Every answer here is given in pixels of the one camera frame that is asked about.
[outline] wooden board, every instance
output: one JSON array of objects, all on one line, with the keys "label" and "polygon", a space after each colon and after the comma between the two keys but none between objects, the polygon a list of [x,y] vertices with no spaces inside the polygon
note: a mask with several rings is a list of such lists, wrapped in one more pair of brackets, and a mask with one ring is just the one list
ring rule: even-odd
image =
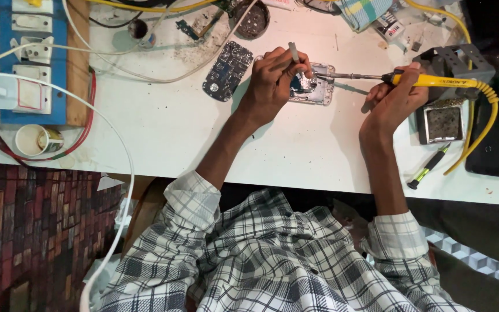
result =
[{"label": "wooden board", "polygon": [[[90,3],[85,0],[68,0],[70,17],[78,31],[88,43],[90,42]],[[74,33],[70,24],[67,27],[67,45],[70,47],[87,47]],[[88,72],[90,53],[81,51],[66,52],[66,89],[87,101],[90,86]],[[66,98],[66,124],[85,126],[89,108],[78,100],[68,96]]]}]

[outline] workbench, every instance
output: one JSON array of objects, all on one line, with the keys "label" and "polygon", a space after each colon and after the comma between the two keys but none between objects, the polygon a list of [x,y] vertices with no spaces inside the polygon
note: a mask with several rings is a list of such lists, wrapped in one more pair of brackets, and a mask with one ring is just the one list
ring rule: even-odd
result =
[{"label": "workbench", "polygon": [[[311,11],[293,5],[293,11],[269,8],[271,24],[255,40],[233,37],[253,52],[263,55],[277,46],[294,41],[312,62],[328,63],[337,72],[380,75],[395,66],[409,64],[418,55],[390,45],[374,31],[359,34],[340,16]],[[217,10],[208,5],[201,11],[173,14],[157,30],[154,51],[109,56],[120,66],[155,78],[175,78],[196,67],[221,44],[230,30],[226,14],[212,28],[204,43],[195,43],[176,29],[176,21],[212,16]],[[92,17],[109,24],[130,19],[135,13],[104,5],[92,6]],[[144,13],[151,22],[158,14]],[[406,37],[413,39],[424,24],[407,25]],[[432,25],[425,30],[420,52],[445,44],[448,31]],[[133,43],[127,30],[92,25],[90,43],[100,51],[123,51]],[[196,168],[217,137],[222,125],[247,88],[249,70],[232,100],[218,102],[202,91],[202,82],[213,62],[190,77],[171,84],[132,79],[92,54],[90,64],[98,73],[95,105],[115,124],[134,158],[135,173],[158,177],[178,177]],[[226,181],[282,187],[370,193],[368,174],[362,158],[358,131],[366,117],[362,111],[365,95],[375,81],[336,81],[329,106],[289,102],[275,120],[256,131],[239,151]],[[0,126],[7,142],[14,142],[18,129]],[[66,146],[76,139],[79,129],[64,129]],[[446,157],[429,173],[418,190],[405,183],[434,155],[437,145],[419,145],[415,118],[408,118],[394,134],[394,148],[406,196],[499,204],[499,178],[471,174],[463,165],[445,177],[442,173],[458,159],[463,142],[452,144]],[[15,163],[0,152],[0,163]],[[130,173],[119,139],[98,116],[82,146],[71,155],[44,163],[52,168]]]}]

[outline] white cable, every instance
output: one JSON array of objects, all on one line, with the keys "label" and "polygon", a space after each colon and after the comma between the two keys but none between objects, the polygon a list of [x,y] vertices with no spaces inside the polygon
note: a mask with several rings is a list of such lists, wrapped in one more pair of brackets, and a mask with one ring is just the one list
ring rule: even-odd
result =
[{"label": "white cable", "polygon": [[[162,17],[154,24],[154,27],[156,26],[159,26],[160,24],[160,21],[163,20],[165,18],[165,15],[168,14],[167,11],[165,11],[164,14],[162,14]],[[78,29],[76,29],[76,25],[74,25],[74,23],[72,22],[72,20],[70,20],[69,18],[69,21],[71,22],[71,25],[73,25],[74,29],[75,29],[75,32],[76,34],[82,39],[82,36],[80,36],[80,34],[78,33]],[[27,48],[27,47],[33,47],[33,46],[43,46],[43,47],[52,47],[52,48],[61,48],[61,49],[67,49],[67,50],[73,50],[73,51],[82,51],[82,52],[89,52],[89,53],[95,53],[95,54],[106,54],[106,55],[123,55],[123,54],[127,54],[127,53],[130,53],[132,52],[136,46],[134,46],[132,49],[129,49],[129,50],[126,50],[126,51],[120,51],[120,52],[105,52],[105,51],[94,51],[93,49],[82,49],[82,48],[74,48],[74,47],[69,47],[69,46],[61,46],[59,44],[51,44],[51,43],[44,43],[44,42],[31,42],[31,43],[27,43],[27,44],[23,44],[21,46],[17,46],[17,47],[14,47],[12,49],[10,49],[9,51],[5,51],[4,53],[1,53],[0,54],[0,59],[1,58],[4,58],[6,57],[7,55],[11,54],[11,53],[15,53],[17,52],[18,50],[22,50],[24,48]]]},{"label": "white cable", "polygon": [[[142,78],[142,79],[150,81],[150,82],[154,82],[154,83],[171,83],[171,82],[180,81],[180,80],[182,80],[182,79],[184,79],[184,78],[186,78],[186,77],[194,74],[198,70],[202,69],[205,65],[209,64],[210,61],[212,61],[213,59],[215,59],[218,56],[219,53],[221,53],[221,51],[225,48],[226,44],[228,43],[228,40],[230,39],[230,37],[232,37],[232,35],[234,34],[234,32],[236,32],[236,30],[238,29],[238,27],[240,26],[240,24],[242,23],[242,21],[246,17],[247,13],[251,10],[251,8],[253,7],[253,5],[256,2],[257,2],[257,0],[253,0],[252,1],[252,3],[248,6],[248,8],[246,9],[246,11],[244,12],[244,14],[242,14],[242,16],[240,17],[240,20],[238,21],[238,23],[236,23],[236,25],[234,26],[234,28],[232,28],[232,30],[228,33],[228,35],[225,38],[225,41],[221,44],[221,46],[217,49],[217,51],[215,51],[215,53],[213,53],[213,55],[209,59],[207,59],[205,62],[201,63],[198,67],[194,68],[193,70],[187,72],[186,74],[184,74],[184,75],[182,75],[180,77],[173,78],[173,79],[155,79],[155,78],[151,78],[151,77],[147,77],[147,76],[144,76],[144,75],[140,75],[140,74],[131,72],[131,71],[127,70],[127,69],[118,67],[116,64],[114,64],[111,61],[106,61],[106,62],[108,62],[109,64],[111,64],[111,65],[115,66],[116,68],[122,70],[123,72],[126,72],[128,74],[131,74],[133,76]],[[157,21],[157,23],[154,24],[154,27],[152,28],[152,31],[157,26],[159,26],[159,21],[162,21],[165,18],[165,14],[167,14],[167,13],[166,12],[163,13],[161,15],[161,17],[159,18],[159,20]],[[84,38],[82,38],[82,36],[78,33],[78,30],[76,29],[76,26],[74,25],[73,21],[70,20],[70,13],[67,14],[67,17],[69,18],[69,23],[73,26],[73,29],[75,30],[75,32],[78,35],[78,37],[80,37],[80,39],[86,44]],[[33,42],[33,43],[27,43],[27,44],[24,44],[22,46],[18,46],[18,47],[12,48],[9,51],[0,54],[0,59],[3,58],[3,57],[5,57],[5,56],[7,56],[7,55],[9,55],[9,54],[11,54],[11,53],[15,53],[18,50],[21,50],[21,49],[26,48],[26,47],[31,47],[31,46],[46,46],[46,47],[53,47],[53,48],[68,49],[68,50],[73,50],[73,51],[89,52],[89,53],[95,53],[95,54],[106,54],[106,55],[123,55],[123,54],[126,54],[126,53],[130,53],[131,50],[132,50],[132,49],[130,49],[129,51],[122,51],[122,52],[103,52],[103,51],[94,51],[92,49],[81,49],[81,48],[73,48],[73,47],[67,47],[67,46],[60,46],[58,44]]]},{"label": "white cable", "polygon": [[[152,33],[157,29],[157,27],[159,27],[159,25],[161,25],[161,22],[163,21],[163,19],[165,19],[165,17],[167,15],[169,15],[170,11],[172,8],[174,8],[177,4],[180,4],[182,2],[184,2],[185,0],[176,0],[175,2],[173,2],[171,5],[169,5],[167,7],[167,9],[165,10],[165,12],[163,14],[161,14],[161,16],[159,17],[159,19],[153,24],[153,26],[151,27],[151,29],[149,30],[149,32],[147,32],[145,34],[145,36],[141,39],[141,41],[143,40],[148,40],[149,37],[152,35]],[[96,53],[95,50],[87,43],[87,41],[84,39],[84,37],[82,37],[82,35],[80,34],[80,32],[78,31],[78,28],[76,27],[76,25],[74,24],[73,22],[73,19],[72,17],[70,16],[70,11],[69,11],[69,8],[68,8],[68,5],[66,3],[66,0],[63,0],[63,8],[65,10],[65,15],[66,15],[66,18],[68,19],[69,21],[69,25],[73,28],[73,31],[74,33],[78,36],[78,38],[82,41],[82,43],[88,48],[90,49],[91,51],[93,51],[93,53],[95,53],[95,55],[97,55],[98,57],[100,57],[102,60],[106,61],[108,64],[110,64],[111,66],[113,67],[116,67],[118,68],[119,70],[125,72],[125,73],[128,73],[128,74],[131,74],[131,75],[137,75],[136,73],[133,73],[133,72],[130,72],[129,70],[127,69],[124,69],[122,67],[119,67],[116,63],[113,63],[111,60],[108,60],[107,58],[104,58],[100,53]],[[130,50],[128,51],[125,51],[124,53],[122,54],[126,54],[126,53],[130,53],[132,51],[134,51],[135,49],[137,48],[137,43],[135,46],[133,46]]]},{"label": "white cable", "polygon": [[[167,11],[170,11],[170,9],[175,6],[177,3],[180,3],[184,0],[176,0],[173,4],[171,4],[170,6],[168,6],[167,8]],[[244,20],[244,18],[246,17],[247,13],[251,10],[251,8],[253,7],[253,5],[257,2],[257,0],[253,0],[253,2],[248,6],[248,8],[246,9],[246,11],[244,12],[244,14],[242,15],[242,17],[240,17],[240,20],[238,21],[238,23],[236,23],[236,25],[234,26],[234,28],[232,28],[232,30],[228,33],[228,35],[226,36],[225,38],[225,41],[222,43],[222,45],[218,48],[218,50],[213,53],[213,55],[208,59],[206,60],[205,62],[201,63],[198,67],[192,69],[191,71],[187,72],[186,74],[180,76],[180,77],[177,77],[177,78],[173,78],[173,79],[156,79],[156,78],[151,78],[151,77],[147,77],[147,76],[144,76],[144,75],[140,75],[140,74],[137,74],[137,73],[134,73],[130,70],[127,70],[125,68],[122,68],[122,67],[119,67],[117,64],[111,62],[110,60],[102,57],[101,55],[98,54],[98,56],[106,61],[108,64],[111,64],[112,66],[118,68],[119,70],[125,72],[125,73],[128,73],[130,75],[133,75],[133,76],[136,76],[138,78],[142,78],[144,80],[147,80],[149,82],[154,82],[154,83],[171,83],[171,82],[175,82],[175,81],[180,81],[186,77],[188,77],[189,75],[192,75],[194,74],[195,72],[197,72],[198,70],[202,69],[205,65],[209,64],[210,61],[214,60],[219,53],[221,53],[221,51],[225,48],[228,40],[230,39],[230,37],[232,37],[232,34],[234,32],[236,32],[236,30],[238,29],[238,27],[240,26],[240,24],[242,23],[242,21]],[[72,21],[72,18],[70,17],[70,13],[69,13],[69,10],[68,10],[68,7],[66,6],[66,0],[63,0],[63,8],[65,9],[65,14],[66,14],[66,17],[68,18],[69,20],[69,24],[70,26],[73,28],[74,32],[76,33],[76,35],[80,38],[80,40],[89,48],[89,49],[92,49],[90,47],[90,45],[86,42],[86,40],[84,40],[84,38],[82,38],[82,35],[80,34],[80,32],[78,31],[78,29],[76,28],[76,25],[74,25],[74,22]],[[157,29],[157,27],[161,24],[161,21],[164,19],[164,17],[169,14],[169,12],[164,12],[161,17],[159,18],[159,20],[154,24],[154,26],[151,28],[151,30],[146,34],[146,37],[149,37],[151,35],[151,33],[153,33],[155,31],[155,29]]]},{"label": "white cable", "polygon": [[[73,94],[72,92],[69,92],[59,86],[56,86],[52,83],[47,83],[45,81],[37,80],[37,79],[32,79],[28,77],[23,77],[20,75],[13,75],[13,74],[6,74],[6,73],[0,73],[0,76],[4,77],[13,77],[13,78],[19,78],[19,79],[24,79],[26,81],[32,81],[36,82],[39,84],[42,84],[44,86],[50,86],[54,89],[57,89],[68,96],[72,96],[73,98],[79,100],[82,104],[86,105],[88,108],[96,112],[98,115],[100,115],[103,120],[109,124],[111,129],[116,133],[116,135],[119,137],[120,142],[122,143],[124,147],[124,151],[126,152],[126,156],[128,157],[128,163],[130,164],[130,187],[128,188],[128,193],[126,194],[126,207],[130,205],[130,199],[132,197],[132,190],[134,188],[134,163],[132,161],[132,156],[130,155],[130,151],[128,150],[128,147],[126,147],[125,140],[122,138],[120,133],[116,130],[115,126],[105,117],[101,112],[95,108],[94,106],[90,105],[83,99],[81,99],[79,96],[76,94]],[[94,285],[95,279],[98,278],[99,274],[103,271],[105,268],[105,265],[109,262],[109,259],[113,255],[113,252],[115,251],[115,248],[117,244],[119,243],[120,239],[120,233],[122,233],[122,229],[124,228],[124,224],[126,221],[126,217],[128,216],[128,209],[124,209],[124,213],[122,214],[122,220],[119,226],[119,230],[116,233],[115,240],[113,240],[113,244],[111,245],[111,248],[109,249],[109,252],[107,252],[107,255],[105,256],[105,259],[101,262],[101,265],[98,267],[98,269],[95,271],[95,273],[92,275],[92,277],[87,281],[86,286],[84,287],[84,290],[82,290],[82,295],[80,296],[80,311],[81,312],[89,312],[90,311],[90,289],[92,289],[92,286]]]}]

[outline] plaid shirt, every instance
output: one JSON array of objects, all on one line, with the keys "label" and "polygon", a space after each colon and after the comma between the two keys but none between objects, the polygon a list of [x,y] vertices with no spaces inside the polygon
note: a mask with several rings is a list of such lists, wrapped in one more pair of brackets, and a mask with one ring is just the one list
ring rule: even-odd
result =
[{"label": "plaid shirt", "polygon": [[191,172],[120,262],[102,311],[469,311],[440,288],[410,212],[377,216],[362,247],[326,207],[294,213],[278,188],[219,213],[220,192]]}]

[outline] red wire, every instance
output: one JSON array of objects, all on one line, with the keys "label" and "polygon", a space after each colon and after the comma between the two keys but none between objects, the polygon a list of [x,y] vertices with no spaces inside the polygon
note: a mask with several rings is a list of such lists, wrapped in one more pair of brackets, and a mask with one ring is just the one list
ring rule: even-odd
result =
[{"label": "red wire", "polygon": [[[89,103],[93,106],[94,105],[94,101],[95,101],[95,93],[96,93],[96,78],[95,78],[95,72],[93,72],[92,70],[90,70],[90,73],[92,74],[92,83],[91,83],[91,88],[90,88],[90,98],[89,98]],[[25,161],[47,161],[47,160],[55,160],[55,159],[59,159],[65,155],[68,155],[70,153],[72,153],[73,151],[75,151],[87,138],[91,128],[92,128],[92,121],[93,121],[93,116],[94,116],[94,112],[93,110],[90,109],[89,113],[88,113],[88,117],[87,117],[87,123],[84,127],[84,130],[82,131],[82,133],[80,134],[78,140],[71,146],[69,147],[67,150],[65,150],[64,152],[62,153],[59,153],[53,157],[49,157],[49,158],[44,158],[44,159],[30,159],[30,158],[25,158],[25,157],[22,157],[22,156],[19,156],[17,154],[15,154],[9,147],[9,145],[6,144],[6,142],[2,142],[0,141],[0,151],[6,153],[7,155],[11,156],[12,158],[14,158],[15,160],[25,160]]]}]

